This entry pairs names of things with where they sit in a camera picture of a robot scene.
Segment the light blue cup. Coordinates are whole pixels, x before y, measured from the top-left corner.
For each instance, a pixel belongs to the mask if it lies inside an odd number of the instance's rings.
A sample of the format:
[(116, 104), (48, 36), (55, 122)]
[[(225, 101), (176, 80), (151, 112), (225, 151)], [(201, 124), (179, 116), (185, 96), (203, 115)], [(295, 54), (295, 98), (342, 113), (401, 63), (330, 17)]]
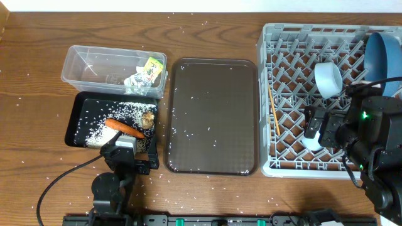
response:
[(314, 138), (307, 138), (305, 136), (302, 137), (302, 144), (311, 151), (320, 151), (323, 147), (319, 144), (318, 139), (320, 137), (320, 133), (316, 132)]

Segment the pile of white rice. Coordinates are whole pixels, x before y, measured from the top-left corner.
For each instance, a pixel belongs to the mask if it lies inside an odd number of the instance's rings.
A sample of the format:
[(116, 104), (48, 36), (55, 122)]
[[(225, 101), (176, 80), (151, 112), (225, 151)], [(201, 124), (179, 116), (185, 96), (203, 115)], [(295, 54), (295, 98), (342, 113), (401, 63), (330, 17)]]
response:
[(73, 145), (93, 149), (101, 148), (117, 134), (116, 130), (105, 125), (106, 119), (115, 119), (145, 135), (145, 138), (139, 139), (136, 144), (136, 151), (145, 153), (155, 134), (155, 125), (151, 129), (142, 129), (141, 116), (146, 111), (151, 111), (156, 116), (156, 110), (155, 104), (88, 99), (84, 102), (77, 129), (73, 133)]

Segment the orange carrot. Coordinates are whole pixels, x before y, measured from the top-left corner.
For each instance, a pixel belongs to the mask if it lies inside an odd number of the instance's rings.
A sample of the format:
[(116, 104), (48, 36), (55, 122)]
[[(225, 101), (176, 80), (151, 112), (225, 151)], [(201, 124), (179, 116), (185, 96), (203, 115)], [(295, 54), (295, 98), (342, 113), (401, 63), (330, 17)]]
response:
[(145, 138), (145, 135), (143, 133), (141, 133), (138, 130), (136, 130), (135, 128), (125, 125), (115, 119), (106, 119), (105, 125), (107, 127), (110, 127), (111, 129), (121, 131), (123, 133), (129, 134), (129, 135), (134, 136), (139, 139)]

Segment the light blue bowl with rice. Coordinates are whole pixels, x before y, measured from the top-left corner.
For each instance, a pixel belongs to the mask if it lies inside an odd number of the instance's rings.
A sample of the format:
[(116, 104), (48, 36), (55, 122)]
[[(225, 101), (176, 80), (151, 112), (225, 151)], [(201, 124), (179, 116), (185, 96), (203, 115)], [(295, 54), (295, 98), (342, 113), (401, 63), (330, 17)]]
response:
[(315, 65), (315, 83), (323, 99), (339, 95), (342, 91), (342, 76), (335, 63), (325, 62)]

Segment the wooden chopstick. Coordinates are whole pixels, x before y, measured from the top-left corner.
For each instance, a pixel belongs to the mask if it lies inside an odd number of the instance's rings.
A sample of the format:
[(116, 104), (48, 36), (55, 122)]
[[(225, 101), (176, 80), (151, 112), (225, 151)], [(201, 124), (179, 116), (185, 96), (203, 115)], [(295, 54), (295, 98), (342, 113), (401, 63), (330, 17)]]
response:
[(273, 94), (272, 94), (272, 91), (271, 91), (270, 84), (268, 84), (268, 95), (269, 95), (269, 101), (270, 101), (270, 104), (271, 104), (271, 109), (272, 109), (272, 112), (273, 112), (274, 124), (275, 124), (275, 128), (276, 128), (276, 134), (278, 136), (281, 136), (281, 132), (280, 132), (280, 129), (279, 129), (279, 124), (278, 124), (278, 118), (277, 118), (277, 115), (276, 115), (276, 109), (274, 107), (274, 98), (273, 98)]

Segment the brown cookie food scrap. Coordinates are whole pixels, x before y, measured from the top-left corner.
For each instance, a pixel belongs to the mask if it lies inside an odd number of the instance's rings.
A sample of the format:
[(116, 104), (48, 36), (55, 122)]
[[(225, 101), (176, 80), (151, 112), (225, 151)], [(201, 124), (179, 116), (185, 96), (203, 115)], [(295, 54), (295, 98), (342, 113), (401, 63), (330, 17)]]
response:
[(141, 116), (141, 128), (151, 129), (155, 124), (155, 115), (151, 111), (146, 111)]

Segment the dark blue plate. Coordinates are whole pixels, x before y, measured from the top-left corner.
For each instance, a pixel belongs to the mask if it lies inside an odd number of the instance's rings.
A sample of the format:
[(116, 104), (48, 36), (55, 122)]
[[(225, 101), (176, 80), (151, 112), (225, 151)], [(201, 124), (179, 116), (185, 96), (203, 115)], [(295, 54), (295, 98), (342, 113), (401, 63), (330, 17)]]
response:
[(365, 80), (375, 82), (401, 76), (401, 43), (392, 35), (373, 33), (366, 43)]

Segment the aluminium foil ball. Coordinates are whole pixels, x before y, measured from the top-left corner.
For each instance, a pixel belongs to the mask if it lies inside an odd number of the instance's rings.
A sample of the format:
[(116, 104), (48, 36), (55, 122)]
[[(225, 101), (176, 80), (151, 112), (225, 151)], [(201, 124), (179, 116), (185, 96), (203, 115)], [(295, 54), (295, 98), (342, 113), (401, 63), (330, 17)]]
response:
[(153, 57), (149, 57), (143, 70), (134, 75), (134, 86), (151, 87), (163, 69), (164, 66), (160, 61)]

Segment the white paper napkin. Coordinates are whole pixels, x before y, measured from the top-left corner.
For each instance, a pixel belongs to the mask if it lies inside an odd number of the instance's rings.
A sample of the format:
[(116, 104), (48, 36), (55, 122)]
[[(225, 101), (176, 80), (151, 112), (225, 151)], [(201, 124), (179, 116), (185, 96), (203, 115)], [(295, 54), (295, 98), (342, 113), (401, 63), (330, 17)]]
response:
[(146, 77), (143, 73), (143, 67), (136, 67), (136, 73), (123, 81), (126, 88), (125, 94), (144, 95), (146, 93), (143, 90), (146, 86), (145, 78)]

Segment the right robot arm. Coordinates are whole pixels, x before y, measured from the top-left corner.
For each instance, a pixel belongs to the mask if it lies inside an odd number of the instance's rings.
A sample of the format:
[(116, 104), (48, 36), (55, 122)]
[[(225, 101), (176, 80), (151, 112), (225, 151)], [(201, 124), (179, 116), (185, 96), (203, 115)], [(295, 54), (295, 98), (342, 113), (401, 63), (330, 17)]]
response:
[(324, 148), (341, 149), (343, 162), (360, 171), (358, 183), (376, 213), (401, 225), (401, 100), (382, 95), (378, 87), (351, 85), (347, 111), (305, 107), (306, 138), (318, 138)]

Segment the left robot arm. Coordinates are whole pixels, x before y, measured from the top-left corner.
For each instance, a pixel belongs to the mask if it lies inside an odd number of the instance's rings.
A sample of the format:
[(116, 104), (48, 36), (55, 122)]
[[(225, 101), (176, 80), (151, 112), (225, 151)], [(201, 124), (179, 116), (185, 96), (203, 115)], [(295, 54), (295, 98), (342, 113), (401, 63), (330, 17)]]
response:
[(147, 150), (148, 159), (135, 158), (136, 138), (120, 132), (100, 149), (100, 155), (111, 169), (110, 173), (97, 176), (91, 186), (93, 209), (87, 225), (137, 225), (142, 222), (126, 212), (137, 175), (148, 175), (157, 170), (160, 162), (156, 150), (156, 138), (152, 137)]

